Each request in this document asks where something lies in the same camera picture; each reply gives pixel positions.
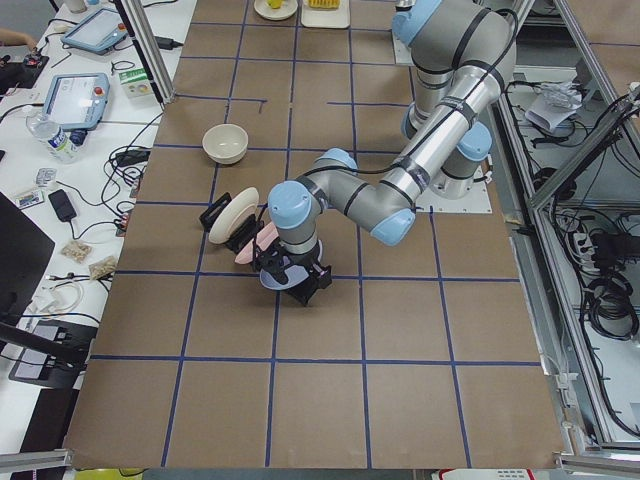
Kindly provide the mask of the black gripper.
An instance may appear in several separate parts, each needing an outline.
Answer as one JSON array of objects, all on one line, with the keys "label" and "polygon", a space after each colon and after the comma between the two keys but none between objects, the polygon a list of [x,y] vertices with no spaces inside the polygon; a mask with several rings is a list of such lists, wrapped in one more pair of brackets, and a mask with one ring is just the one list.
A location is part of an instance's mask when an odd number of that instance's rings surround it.
[{"label": "black gripper", "polygon": [[326,289],[332,283],[331,266],[320,263],[322,253],[320,240],[310,251],[293,254],[277,238],[265,250],[254,246],[252,268],[259,273],[263,287],[284,291],[306,306],[317,290]]}]

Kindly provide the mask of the person forearm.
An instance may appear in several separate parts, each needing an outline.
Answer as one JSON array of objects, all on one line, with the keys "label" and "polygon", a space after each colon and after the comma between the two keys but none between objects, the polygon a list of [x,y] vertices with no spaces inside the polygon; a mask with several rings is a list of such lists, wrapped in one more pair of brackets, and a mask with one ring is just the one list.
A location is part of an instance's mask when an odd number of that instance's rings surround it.
[{"label": "person forearm", "polygon": [[30,51],[37,48],[37,41],[29,34],[7,28],[0,28],[0,43],[2,46],[26,46]]}]

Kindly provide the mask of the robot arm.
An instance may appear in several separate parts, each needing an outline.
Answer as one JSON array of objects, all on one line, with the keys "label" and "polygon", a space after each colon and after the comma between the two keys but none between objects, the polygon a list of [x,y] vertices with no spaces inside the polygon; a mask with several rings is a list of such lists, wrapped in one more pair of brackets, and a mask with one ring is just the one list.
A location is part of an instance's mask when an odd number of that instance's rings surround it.
[{"label": "robot arm", "polygon": [[401,1],[392,19],[395,61],[435,71],[452,68],[455,53],[483,8],[473,1]]},{"label": "robot arm", "polygon": [[405,237],[418,197],[477,116],[504,91],[514,70],[518,27],[513,10],[472,1],[417,1],[394,15],[392,34],[410,49],[418,71],[450,75],[445,93],[377,184],[363,180],[348,153],[332,148],[311,170],[271,189],[267,206],[278,237],[253,262],[263,287],[307,304],[330,285],[316,233],[316,219],[329,207],[385,245]]}]

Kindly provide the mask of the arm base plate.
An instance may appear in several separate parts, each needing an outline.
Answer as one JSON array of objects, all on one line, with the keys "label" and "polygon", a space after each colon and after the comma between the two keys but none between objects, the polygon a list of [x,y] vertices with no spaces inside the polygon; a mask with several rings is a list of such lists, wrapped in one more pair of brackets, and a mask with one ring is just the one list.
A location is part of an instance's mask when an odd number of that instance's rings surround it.
[{"label": "arm base plate", "polygon": [[484,172],[478,166],[467,179],[453,179],[439,172],[428,189],[416,200],[416,206],[429,213],[492,214]]}]

